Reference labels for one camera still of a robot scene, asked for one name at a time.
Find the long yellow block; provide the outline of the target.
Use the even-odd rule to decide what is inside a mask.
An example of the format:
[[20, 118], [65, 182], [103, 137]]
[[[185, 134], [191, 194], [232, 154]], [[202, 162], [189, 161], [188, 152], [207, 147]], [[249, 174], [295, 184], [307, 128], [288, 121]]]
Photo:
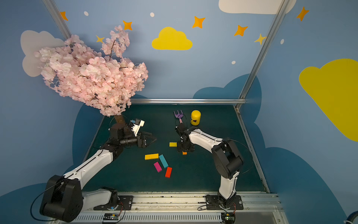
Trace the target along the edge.
[[158, 159], [159, 158], [159, 154], [148, 154], [145, 155], [145, 160], [154, 160], [154, 159]]

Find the teal block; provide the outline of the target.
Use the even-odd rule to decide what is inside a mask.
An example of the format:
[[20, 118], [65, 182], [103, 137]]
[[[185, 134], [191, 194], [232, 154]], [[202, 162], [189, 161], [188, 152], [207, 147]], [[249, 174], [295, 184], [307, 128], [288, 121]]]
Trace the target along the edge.
[[165, 157], [163, 155], [160, 155], [159, 159], [160, 159], [160, 161], [161, 161], [161, 163], [162, 163], [162, 165], [163, 165], [163, 167], [165, 169], [169, 167], [169, 165], [168, 165], [168, 163], [167, 163], [167, 161], [166, 161], [166, 159], [165, 159]]

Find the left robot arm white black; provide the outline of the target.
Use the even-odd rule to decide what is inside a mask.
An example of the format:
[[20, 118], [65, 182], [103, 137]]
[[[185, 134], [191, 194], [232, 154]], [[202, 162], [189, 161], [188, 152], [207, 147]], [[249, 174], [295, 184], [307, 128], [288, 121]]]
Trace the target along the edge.
[[64, 175], [52, 176], [46, 185], [39, 213], [64, 222], [72, 222], [82, 211], [91, 208], [115, 210], [120, 200], [116, 189], [102, 187], [83, 192], [84, 186], [105, 166], [111, 164], [124, 148], [136, 145], [146, 148], [156, 141], [151, 133], [139, 129], [144, 121], [117, 123], [109, 128], [109, 139], [99, 150], [77, 168]]

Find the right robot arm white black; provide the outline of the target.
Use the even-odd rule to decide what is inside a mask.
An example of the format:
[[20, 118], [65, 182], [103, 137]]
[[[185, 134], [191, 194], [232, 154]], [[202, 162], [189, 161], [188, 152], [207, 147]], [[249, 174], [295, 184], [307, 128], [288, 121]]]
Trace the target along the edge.
[[211, 136], [196, 127], [187, 128], [183, 123], [175, 127], [180, 140], [177, 142], [179, 152], [193, 152], [198, 145], [212, 154], [217, 172], [221, 175], [218, 196], [212, 204], [223, 208], [234, 203], [236, 183], [244, 159], [233, 140]]

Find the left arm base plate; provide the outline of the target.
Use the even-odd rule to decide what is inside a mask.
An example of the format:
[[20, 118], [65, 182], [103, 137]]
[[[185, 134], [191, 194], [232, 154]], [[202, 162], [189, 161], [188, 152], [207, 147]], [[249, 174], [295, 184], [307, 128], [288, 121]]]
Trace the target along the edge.
[[129, 196], [124, 196], [124, 195], [119, 195], [117, 196], [116, 200], [110, 200], [107, 204], [105, 205], [99, 205], [93, 208], [93, 210], [95, 211], [121, 211], [121, 210], [126, 210], [126, 211], [130, 211], [133, 205], [133, 196], [129, 195]]

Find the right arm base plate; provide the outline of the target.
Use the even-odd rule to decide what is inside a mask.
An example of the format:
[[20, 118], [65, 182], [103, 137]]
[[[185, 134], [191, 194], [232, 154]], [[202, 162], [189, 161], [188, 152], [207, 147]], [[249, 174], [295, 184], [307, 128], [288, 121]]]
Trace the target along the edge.
[[208, 210], [244, 210], [241, 196], [235, 195], [229, 199], [224, 199], [218, 195], [205, 195]]

